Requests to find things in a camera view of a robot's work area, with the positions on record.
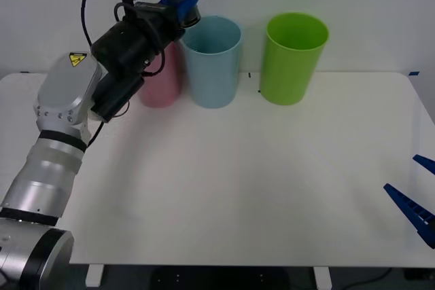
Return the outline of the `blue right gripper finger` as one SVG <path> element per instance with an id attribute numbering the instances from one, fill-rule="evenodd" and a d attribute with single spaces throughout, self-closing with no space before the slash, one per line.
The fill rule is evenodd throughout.
<path id="1" fill-rule="evenodd" d="M 434 214 L 388 183 L 383 186 L 383 189 L 410 221 L 422 240 L 434 249 Z"/>
<path id="2" fill-rule="evenodd" d="M 435 175 L 435 161 L 431 160 L 429 158 L 420 156 L 420 155 L 415 155 L 413 157 L 413 160 L 420 164 L 422 167 L 424 167 L 425 169 L 427 169 L 428 171 L 430 171 L 433 175 Z"/>

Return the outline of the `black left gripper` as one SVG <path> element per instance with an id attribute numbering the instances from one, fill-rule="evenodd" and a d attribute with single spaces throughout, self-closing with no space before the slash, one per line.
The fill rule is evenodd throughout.
<path id="1" fill-rule="evenodd" d="M 136 2 L 135 9 L 157 32 L 162 45 L 180 40 L 185 33 L 179 21 L 199 21 L 198 0 L 160 0 L 158 3 Z"/>

